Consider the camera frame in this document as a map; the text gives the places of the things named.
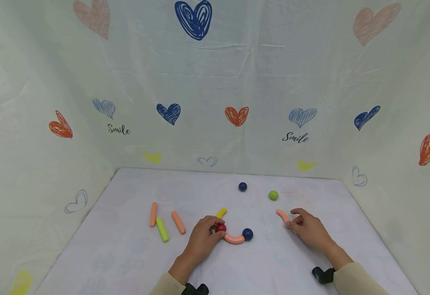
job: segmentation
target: foam stick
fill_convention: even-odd
[[[169,240],[169,236],[167,235],[166,228],[164,227],[164,222],[162,222],[161,217],[156,218],[157,229],[161,234],[161,238],[163,242],[167,242]]]
[[[230,236],[230,235],[228,235],[228,233],[225,234],[223,239],[225,239],[225,241],[227,241],[228,243],[234,243],[234,244],[244,242],[243,236]]]
[[[227,212],[226,208],[221,209],[218,214],[216,215],[217,218],[222,218],[223,215],[225,215]]]
[[[186,230],[185,230],[184,224],[180,220],[179,215],[175,211],[172,211],[171,215],[172,215],[172,219],[175,222],[175,225],[177,226],[177,229],[179,230],[180,234],[183,235],[186,232]]]
[[[157,203],[152,203],[151,207],[151,217],[149,217],[149,227],[156,226],[156,215],[157,215]]]
[[[286,223],[287,221],[290,221],[290,219],[287,216],[287,214],[284,211],[282,211],[281,209],[277,209],[276,213],[277,213],[277,215],[279,215],[282,218],[282,220],[284,221],[284,223]]]

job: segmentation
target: small ball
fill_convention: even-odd
[[[279,193],[276,191],[270,191],[269,192],[269,199],[275,201],[277,200],[277,198],[279,198]]]
[[[244,229],[243,230],[243,237],[245,237],[246,241],[251,241],[254,237],[254,233],[251,229]]]
[[[226,226],[224,224],[218,224],[215,227],[215,233],[218,233],[219,231],[226,231]]]
[[[238,188],[240,191],[244,192],[247,189],[247,184],[242,182],[239,184]]]

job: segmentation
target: heart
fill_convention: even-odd
[[[308,171],[311,168],[315,167],[316,165],[317,165],[317,162],[311,162],[311,163],[306,163],[304,161],[297,162],[297,167],[300,171]]]
[[[116,106],[114,103],[110,102],[110,100],[100,101],[98,99],[92,100],[92,103],[93,103],[93,106],[97,109],[97,111],[113,119],[113,114],[116,111]]]
[[[158,103],[156,109],[159,115],[161,115],[162,118],[165,119],[165,121],[168,121],[172,125],[175,125],[175,121],[180,115],[180,105],[178,105],[177,103],[173,103],[169,106],[168,109],[166,109],[165,106]]]
[[[302,126],[313,119],[313,117],[316,116],[316,109],[307,109],[306,111],[303,111],[302,109],[295,109],[289,114],[289,120],[291,122],[294,122],[298,125],[299,128],[302,128]]]
[[[420,147],[420,166],[428,165],[430,162],[430,134],[425,136]]]
[[[108,40],[110,8],[107,0],[92,0],[91,9],[85,3],[75,0],[74,12],[87,28]]]
[[[202,165],[208,165],[209,167],[214,167],[216,162],[218,162],[218,159],[215,157],[209,157],[208,159],[198,158],[197,161]]]
[[[149,161],[153,162],[153,163],[159,163],[161,162],[162,159],[162,155],[158,152],[154,153],[154,154],[150,154],[147,152],[143,153],[144,158],[148,159]]]
[[[361,128],[364,126],[367,121],[372,119],[380,110],[380,106],[375,106],[371,109],[371,111],[360,113],[357,115],[357,117],[354,119],[354,125],[356,125],[356,128],[361,131]]]
[[[192,10],[184,1],[175,3],[175,15],[179,19],[182,28],[195,40],[202,40],[208,33],[212,20],[212,5],[203,0]]]
[[[26,295],[31,288],[33,283],[33,277],[29,270],[22,270],[16,276],[15,283],[13,284],[13,289],[9,295]]]
[[[375,16],[369,7],[364,7],[357,14],[354,21],[354,36],[362,46],[366,46],[370,40],[388,27],[401,9],[400,3],[392,3],[382,8]]]
[[[70,128],[66,119],[59,111],[56,111],[56,115],[59,122],[49,122],[49,129],[51,132],[60,137],[72,138],[72,129]]]
[[[359,168],[353,167],[353,183],[355,186],[365,186],[367,184],[367,176],[359,174]]]
[[[228,118],[228,121],[230,121],[236,127],[241,126],[246,121],[248,112],[248,107],[241,108],[239,112],[237,112],[232,107],[228,107],[225,109],[226,118]]]
[[[69,203],[64,207],[64,212],[71,214],[83,209],[88,202],[87,192],[85,190],[80,190],[75,196],[75,202]]]

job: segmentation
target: red ball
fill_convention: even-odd
[[[218,224],[215,228],[215,233],[218,233],[219,231],[226,231],[226,226],[224,224]]]

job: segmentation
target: yellow heart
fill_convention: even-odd
[[[144,152],[143,153],[144,158],[148,159],[149,161],[153,163],[159,163],[161,162],[162,155],[158,152],[153,153],[152,155],[150,153]]]
[[[15,285],[9,295],[26,295],[31,288],[33,278],[29,270],[22,270],[15,279]]]
[[[305,163],[304,161],[298,161],[297,167],[300,171],[308,171],[311,168],[315,167],[317,162]]]

